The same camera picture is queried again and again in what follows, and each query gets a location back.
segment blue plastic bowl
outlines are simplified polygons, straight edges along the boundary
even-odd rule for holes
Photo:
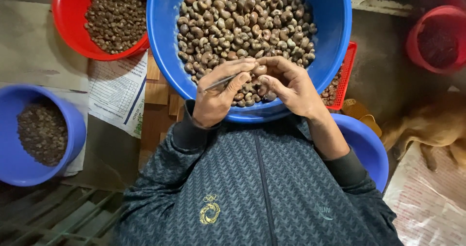
[[[332,117],[377,189],[382,192],[388,178],[388,157],[382,142],[374,131],[357,119],[340,114],[332,114]]]
[[[23,149],[17,133],[18,115],[32,100],[48,97],[61,110],[68,129],[68,144],[60,163],[48,167],[35,162]],[[15,186],[33,186],[61,175],[84,146],[86,125],[73,104],[35,85],[18,84],[0,89],[0,180]]]
[[[184,99],[196,98],[196,85],[178,58],[179,6],[183,0],[147,0],[147,31],[150,47],[166,80]],[[343,62],[351,34],[351,0],[306,0],[313,6],[318,34],[313,42],[316,59],[308,68],[319,93],[329,85]],[[252,107],[232,107],[226,120],[263,123],[282,118],[290,111],[277,99]]]

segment red plastic basket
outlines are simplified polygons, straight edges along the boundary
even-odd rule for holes
[[[346,88],[350,81],[351,70],[353,69],[354,58],[356,57],[356,50],[358,45],[354,41],[350,41],[348,44],[348,50],[346,51],[345,59],[343,60],[343,66],[341,66],[341,78],[340,83],[336,88],[336,98],[332,106],[326,106],[329,109],[340,110],[345,100]]]

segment dog fur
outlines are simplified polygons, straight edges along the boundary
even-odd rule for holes
[[[466,95],[447,92],[414,105],[406,116],[382,127],[385,150],[396,148],[400,160],[409,142],[420,142],[427,167],[436,172],[433,147],[448,147],[450,158],[466,169]]]

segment person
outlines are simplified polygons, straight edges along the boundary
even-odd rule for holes
[[[222,122],[257,63],[268,70],[259,82],[297,116]],[[283,57],[228,61],[201,78],[184,108],[125,191],[115,245],[403,245],[395,213],[305,69]]]

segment dark patterned jacket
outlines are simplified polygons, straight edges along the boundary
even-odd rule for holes
[[[353,151],[324,163],[296,117],[200,129],[193,106],[125,191],[115,245],[402,245]]]

